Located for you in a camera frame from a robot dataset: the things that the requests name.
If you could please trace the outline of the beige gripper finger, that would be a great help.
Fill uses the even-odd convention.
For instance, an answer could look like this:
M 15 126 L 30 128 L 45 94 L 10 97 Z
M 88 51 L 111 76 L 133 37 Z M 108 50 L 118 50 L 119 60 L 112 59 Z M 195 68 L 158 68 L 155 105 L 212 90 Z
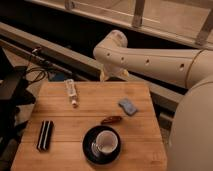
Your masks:
M 106 75 L 106 73 L 104 72 L 104 70 L 100 71 L 100 81 L 101 82 L 105 82 L 106 80 L 108 80 L 108 76 Z
M 121 77 L 125 80 L 129 77 L 129 72 L 124 69 L 122 72 L 121 72 Z

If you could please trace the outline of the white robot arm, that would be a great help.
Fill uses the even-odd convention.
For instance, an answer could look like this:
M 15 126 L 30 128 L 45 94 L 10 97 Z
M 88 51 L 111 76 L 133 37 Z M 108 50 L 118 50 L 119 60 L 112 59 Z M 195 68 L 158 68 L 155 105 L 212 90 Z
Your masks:
M 213 50 L 134 49 L 113 30 L 94 48 L 105 80 L 129 71 L 185 88 L 172 123 L 167 171 L 213 171 Z

